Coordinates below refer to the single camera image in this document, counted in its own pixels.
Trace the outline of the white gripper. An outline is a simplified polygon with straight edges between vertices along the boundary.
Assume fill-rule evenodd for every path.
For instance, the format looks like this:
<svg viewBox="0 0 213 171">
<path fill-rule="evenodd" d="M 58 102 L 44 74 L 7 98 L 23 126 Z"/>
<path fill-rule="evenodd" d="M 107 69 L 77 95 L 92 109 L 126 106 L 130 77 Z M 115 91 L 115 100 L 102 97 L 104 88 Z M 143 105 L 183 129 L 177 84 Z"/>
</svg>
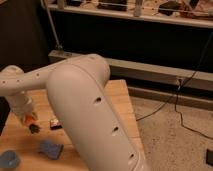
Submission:
<svg viewBox="0 0 213 171">
<path fill-rule="evenodd" d="M 37 112 L 34 111 L 32 98 L 24 91 L 6 97 L 11 111 L 19 118 L 23 126 L 27 126 L 26 116 L 32 116 L 38 120 Z"/>
</svg>

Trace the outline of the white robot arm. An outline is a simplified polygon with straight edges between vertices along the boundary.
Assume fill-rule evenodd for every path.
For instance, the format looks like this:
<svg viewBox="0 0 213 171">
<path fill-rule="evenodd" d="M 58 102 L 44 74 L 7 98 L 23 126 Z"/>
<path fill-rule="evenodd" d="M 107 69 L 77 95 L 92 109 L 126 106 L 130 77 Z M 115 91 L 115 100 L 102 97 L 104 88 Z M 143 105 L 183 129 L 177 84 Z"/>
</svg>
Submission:
<svg viewBox="0 0 213 171">
<path fill-rule="evenodd" d="M 29 90 L 45 89 L 49 104 L 89 171 L 150 171 L 106 96 L 107 61 L 87 54 L 23 72 L 10 65 L 0 71 L 0 97 L 24 117 L 33 110 Z"/>
</svg>

